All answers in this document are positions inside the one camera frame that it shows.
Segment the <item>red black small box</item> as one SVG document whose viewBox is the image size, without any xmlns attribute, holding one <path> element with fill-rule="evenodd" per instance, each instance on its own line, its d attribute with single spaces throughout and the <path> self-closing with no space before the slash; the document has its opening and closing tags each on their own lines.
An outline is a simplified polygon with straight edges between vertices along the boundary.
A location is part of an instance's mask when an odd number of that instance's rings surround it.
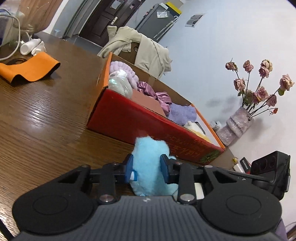
<svg viewBox="0 0 296 241">
<path fill-rule="evenodd" d="M 243 157 L 240 161 L 239 161 L 240 165 L 242 166 L 243 170 L 245 173 L 250 174 L 251 171 L 251 165 L 250 163 L 247 161 L 247 159 L 245 157 Z"/>
</svg>

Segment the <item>blue plush toy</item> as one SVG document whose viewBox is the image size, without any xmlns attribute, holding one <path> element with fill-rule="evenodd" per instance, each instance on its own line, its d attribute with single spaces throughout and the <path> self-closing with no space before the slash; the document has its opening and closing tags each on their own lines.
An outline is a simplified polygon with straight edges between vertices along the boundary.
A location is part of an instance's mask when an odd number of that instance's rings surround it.
<svg viewBox="0 0 296 241">
<path fill-rule="evenodd" d="M 177 193 L 177 184 L 166 184 L 161 172 L 160 157 L 170 155 L 170 149 L 165 141 L 153 138 L 136 138 L 133 155 L 133 170 L 137 173 L 137 180 L 130 181 L 133 192 L 137 196 L 172 196 Z"/>
</svg>

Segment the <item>dark brown door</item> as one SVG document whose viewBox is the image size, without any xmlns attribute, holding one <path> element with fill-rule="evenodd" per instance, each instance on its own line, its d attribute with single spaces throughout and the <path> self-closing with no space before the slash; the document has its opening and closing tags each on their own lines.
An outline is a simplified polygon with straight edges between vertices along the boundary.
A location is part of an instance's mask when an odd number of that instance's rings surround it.
<svg viewBox="0 0 296 241">
<path fill-rule="evenodd" d="M 79 36 L 103 47 L 109 40 L 107 27 L 124 26 L 143 3 L 139 0 L 100 1 Z"/>
</svg>

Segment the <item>yellow box on refrigerator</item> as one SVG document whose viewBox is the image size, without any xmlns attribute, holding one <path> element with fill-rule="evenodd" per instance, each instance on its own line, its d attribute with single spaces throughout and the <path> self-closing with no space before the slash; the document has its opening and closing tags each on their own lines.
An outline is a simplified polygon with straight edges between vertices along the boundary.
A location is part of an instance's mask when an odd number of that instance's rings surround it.
<svg viewBox="0 0 296 241">
<path fill-rule="evenodd" d="M 174 4 L 171 2 L 165 3 L 165 5 L 168 7 L 168 12 L 173 16 L 179 16 L 182 14 L 181 10 L 179 10 Z"/>
</svg>

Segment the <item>brown cardboard box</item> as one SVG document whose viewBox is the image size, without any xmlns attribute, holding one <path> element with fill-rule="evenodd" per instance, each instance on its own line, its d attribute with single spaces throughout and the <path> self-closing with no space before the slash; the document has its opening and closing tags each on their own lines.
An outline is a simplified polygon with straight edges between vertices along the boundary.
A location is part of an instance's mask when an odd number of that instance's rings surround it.
<svg viewBox="0 0 296 241">
<path fill-rule="evenodd" d="M 45 30 L 61 3 L 62 0 L 21 1 L 18 8 L 21 30 L 29 33 Z"/>
</svg>

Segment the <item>dried pink rose bouquet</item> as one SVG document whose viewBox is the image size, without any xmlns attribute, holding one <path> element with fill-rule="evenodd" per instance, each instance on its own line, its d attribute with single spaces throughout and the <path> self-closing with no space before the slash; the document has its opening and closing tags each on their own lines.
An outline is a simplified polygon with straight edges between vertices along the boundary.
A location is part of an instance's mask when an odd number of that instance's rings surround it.
<svg viewBox="0 0 296 241">
<path fill-rule="evenodd" d="M 278 97 L 283 96 L 295 86 L 295 82 L 290 76 L 284 74 L 279 80 L 276 91 L 269 93 L 263 86 L 263 81 L 268 79 L 270 73 L 273 71 L 273 64 L 268 59 L 264 59 L 260 63 L 258 70 L 260 80 L 254 90 L 249 88 L 250 74 L 254 70 L 254 66 L 249 60 L 245 61 L 242 65 L 243 70 L 247 73 L 246 79 L 239 77 L 238 66 L 233 60 L 227 62 L 225 68 L 236 74 L 236 78 L 233 80 L 234 88 L 237 91 L 237 96 L 242 98 L 241 107 L 246 109 L 251 117 L 258 116 L 262 113 L 269 113 L 270 115 L 277 114 L 278 107 L 276 105 L 278 103 Z"/>
</svg>

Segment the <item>fluffy lilac headband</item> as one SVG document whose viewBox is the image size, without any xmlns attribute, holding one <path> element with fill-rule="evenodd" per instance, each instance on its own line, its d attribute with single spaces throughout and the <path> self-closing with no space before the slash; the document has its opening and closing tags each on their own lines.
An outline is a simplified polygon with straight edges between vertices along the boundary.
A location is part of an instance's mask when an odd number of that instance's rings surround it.
<svg viewBox="0 0 296 241">
<path fill-rule="evenodd" d="M 137 89 L 139 78 L 129 65 L 121 61 L 112 61 L 109 68 L 109 75 L 123 76 L 128 80 L 133 89 Z"/>
</svg>

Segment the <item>grey refrigerator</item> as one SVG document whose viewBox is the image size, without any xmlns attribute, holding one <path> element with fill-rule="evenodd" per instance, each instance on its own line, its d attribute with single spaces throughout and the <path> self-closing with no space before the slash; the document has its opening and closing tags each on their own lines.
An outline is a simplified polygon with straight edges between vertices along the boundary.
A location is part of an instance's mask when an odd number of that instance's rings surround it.
<svg viewBox="0 0 296 241">
<path fill-rule="evenodd" d="M 173 16 L 168 12 L 165 3 L 155 4 L 135 29 L 155 42 L 159 42 L 178 18 L 179 16 Z"/>
</svg>

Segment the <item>wall picture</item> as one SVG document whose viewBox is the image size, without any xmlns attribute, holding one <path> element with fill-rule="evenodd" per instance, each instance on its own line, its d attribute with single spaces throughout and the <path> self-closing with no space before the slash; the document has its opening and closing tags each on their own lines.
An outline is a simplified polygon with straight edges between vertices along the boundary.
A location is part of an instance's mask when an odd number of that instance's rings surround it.
<svg viewBox="0 0 296 241">
<path fill-rule="evenodd" d="M 187 20 L 185 26 L 186 27 L 191 27 L 194 28 L 195 25 L 197 24 L 197 22 L 203 17 L 203 14 L 197 14 L 197 15 L 193 15 L 191 16 L 191 18 L 189 20 Z"/>
</svg>

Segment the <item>red cardboard box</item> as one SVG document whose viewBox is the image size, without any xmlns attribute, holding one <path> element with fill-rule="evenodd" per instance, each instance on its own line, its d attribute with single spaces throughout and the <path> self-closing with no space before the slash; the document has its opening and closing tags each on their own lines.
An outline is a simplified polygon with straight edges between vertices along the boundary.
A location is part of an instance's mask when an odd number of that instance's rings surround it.
<svg viewBox="0 0 296 241">
<path fill-rule="evenodd" d="M 136 138 L 145 136 L 163 140 L 169 146 L 172 156 L 201 165 L 211 163 L 226 150 L 199 111 L 197 111 L 198 123 L 211 142 L 177 125 L 166 116 L 159 115 L 130 98 L 110 90 L 108 78 L 111 62 L 126 63 L 126 60 L 109 53 L 104 61 L 86 125 L 89 130 L 128 144 L 135 144 Z"/>
</svg>

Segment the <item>pink and cream sponge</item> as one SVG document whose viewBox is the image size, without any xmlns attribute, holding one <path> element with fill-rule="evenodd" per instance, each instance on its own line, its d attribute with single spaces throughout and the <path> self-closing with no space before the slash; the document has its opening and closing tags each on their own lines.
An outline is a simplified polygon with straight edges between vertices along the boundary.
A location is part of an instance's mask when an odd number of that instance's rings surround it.
<svg viewBox="0 0 296 241">
<path fill-rule="evenodd" d="M 133 89 L 133 94 L 131 100 L 136 102 L 137 104 L 147 108 L 159 115 L 166 116 L 159 101 L 155 100 L 151 96 L 144 95 L 143 93 Z"/>
</svg>

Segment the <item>pink textured vase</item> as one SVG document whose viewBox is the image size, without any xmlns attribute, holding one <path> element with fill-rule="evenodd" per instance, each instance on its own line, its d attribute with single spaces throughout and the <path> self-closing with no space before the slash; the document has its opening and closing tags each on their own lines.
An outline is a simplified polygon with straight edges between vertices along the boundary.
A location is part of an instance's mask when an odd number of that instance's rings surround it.
<svg viewBox="0 0 296 241">
<path fill-rule="evenodd" d="M 225 146 L 229 146 L 235 139 L 240 138 L 253 124 L 253 117 L 244 108 L 240 107 L 229 117 L 226 125 L 220 128 L 216 135 L 220 138 Z"/>
</svg>

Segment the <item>white bottle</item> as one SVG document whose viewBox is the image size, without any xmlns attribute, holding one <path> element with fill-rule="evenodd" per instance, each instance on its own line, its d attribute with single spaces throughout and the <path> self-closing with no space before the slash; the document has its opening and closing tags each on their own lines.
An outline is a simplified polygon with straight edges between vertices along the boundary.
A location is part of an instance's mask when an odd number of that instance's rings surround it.
<svg viewBox="0 0 296 241">
<path fill-rule="evenodd" d="M 23 56 L 28 55 L 34 48 L 36 48 L 41 43 L 41 39 L 31 39 L 30 41 L 22 44 L 20 47 L 20 53 Z"/>
</svg>

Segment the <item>purple satin scrunchie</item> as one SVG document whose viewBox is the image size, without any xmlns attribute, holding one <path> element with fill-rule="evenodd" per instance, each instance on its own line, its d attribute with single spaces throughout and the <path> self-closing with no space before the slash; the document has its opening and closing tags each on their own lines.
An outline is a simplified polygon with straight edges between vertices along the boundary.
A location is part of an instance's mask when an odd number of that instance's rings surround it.
<svg viewBox="0 0 296 241">
<path fill-rule="evenodd" d="M 146 96 L 149 96 L 155 100 L 157 100 L 164 111 L 164 114 L 167 116 L 170 111 L 170 105 L 172 104 L 170 96 L 165 91 L 155 92 L 153 88 L 144 81 L 139 81 L 137 83 L 137 90 L 143 93 Z"/>
</svg>

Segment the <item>small white object by vase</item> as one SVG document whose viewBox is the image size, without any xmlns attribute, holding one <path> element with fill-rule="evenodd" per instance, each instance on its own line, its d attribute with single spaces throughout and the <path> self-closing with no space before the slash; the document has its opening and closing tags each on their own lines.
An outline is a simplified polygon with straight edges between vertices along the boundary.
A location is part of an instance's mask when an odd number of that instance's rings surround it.
<svg viewBox="0 0 296 241">
<path fill-rule="evenodd" d="M 217 132 L 222 128 L 221 122 L 219 121 L 211 121 L 210 127 L 213 129 L 214 132 Z"/>
</svg>

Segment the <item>purple knitted cloth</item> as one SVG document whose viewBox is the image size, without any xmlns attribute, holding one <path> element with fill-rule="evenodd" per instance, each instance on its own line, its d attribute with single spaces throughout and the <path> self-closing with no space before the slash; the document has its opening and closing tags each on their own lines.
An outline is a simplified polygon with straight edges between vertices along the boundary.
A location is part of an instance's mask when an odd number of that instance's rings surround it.
<svg viewBox="0 0 296 241">
<path fill-rule="evenodd" d="M 167 115 L 167 118 L 180 126 L 184 126 L 188 121 L 196 121 L 197 112 L 191 105 L 182 106 L 172 103 L 170 105 L 170 112 Z"/>
</svg>

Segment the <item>yellow white plush toy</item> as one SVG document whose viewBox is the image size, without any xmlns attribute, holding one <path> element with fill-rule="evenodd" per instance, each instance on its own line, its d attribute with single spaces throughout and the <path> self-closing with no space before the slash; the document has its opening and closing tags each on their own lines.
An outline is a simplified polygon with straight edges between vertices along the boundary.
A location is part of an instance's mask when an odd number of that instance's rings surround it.
<svg viewBox="0 0 296 241">
<path fill-rule="evenodd" d="M 200 127 L 199 123 L 187 121 L 187 123 L 183 126 L 190 132 L 193 132 L 198 137 L 206 140 L 207 142 L 211 142 L 208 136 L 206 135 L 205 131 Z"/>
</svg>

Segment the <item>beige jacket on chair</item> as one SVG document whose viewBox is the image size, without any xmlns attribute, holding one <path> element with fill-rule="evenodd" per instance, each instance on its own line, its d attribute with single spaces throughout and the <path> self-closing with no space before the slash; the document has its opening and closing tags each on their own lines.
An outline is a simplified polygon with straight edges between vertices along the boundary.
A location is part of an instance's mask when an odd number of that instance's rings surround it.
<svg viewBox="0 0 296 241">
<path fill-rule="evenodd" d="M 99 57 L 106 58 L 110 52 L 118 56 L 122 50 L 130 50 L 131 42 L 136 42 L 139 48 L 135 66 L 157 79 L 171 71 L 172 59 L 168 48 L 128 26 L 108 26 L 107 32 L 109 40 L 98 53 Z"/>
</svg>

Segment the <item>clear plastic bagged puff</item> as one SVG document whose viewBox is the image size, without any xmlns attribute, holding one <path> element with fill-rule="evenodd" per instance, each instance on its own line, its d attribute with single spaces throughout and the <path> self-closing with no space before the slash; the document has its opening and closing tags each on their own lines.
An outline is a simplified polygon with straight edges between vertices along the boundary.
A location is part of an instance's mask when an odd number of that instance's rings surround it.
<svg viewBox="0 0 296 241">
<path fill-rule="evenodd" d="M 123 76 L 109 75 L 108 88 L 113 90 L 126 98 L 131 98 L 133 91 L 128 80 Z"/>
</svg>

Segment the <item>brown wooden chair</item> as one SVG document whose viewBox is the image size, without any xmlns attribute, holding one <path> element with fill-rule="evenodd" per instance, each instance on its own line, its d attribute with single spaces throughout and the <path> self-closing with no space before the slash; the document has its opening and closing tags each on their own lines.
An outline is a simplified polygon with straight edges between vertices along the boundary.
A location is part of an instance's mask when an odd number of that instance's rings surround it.
<svg viewBox="0 0 296 241">
<path fill-rule="evenodd" d="M 131 42 L 130 50 L 129 49 L 122 50 L 119 53 L 119 57 L 128 61 L 129 63 L 135 64 L 138 48 L 139 48 L 139 43 Z"/>
</svg>

